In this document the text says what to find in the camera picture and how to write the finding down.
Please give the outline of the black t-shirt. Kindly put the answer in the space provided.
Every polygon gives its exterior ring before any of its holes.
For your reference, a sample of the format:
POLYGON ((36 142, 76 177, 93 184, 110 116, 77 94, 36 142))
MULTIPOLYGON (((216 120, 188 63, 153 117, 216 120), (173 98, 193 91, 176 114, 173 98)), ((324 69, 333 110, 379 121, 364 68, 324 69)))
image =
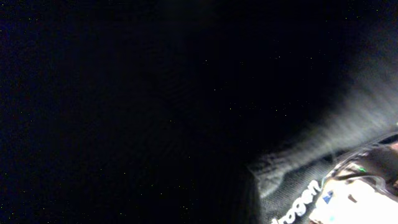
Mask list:
POLYGON ((397 131, 396 1, 2 1, 2 223, 270 223, 397 131))

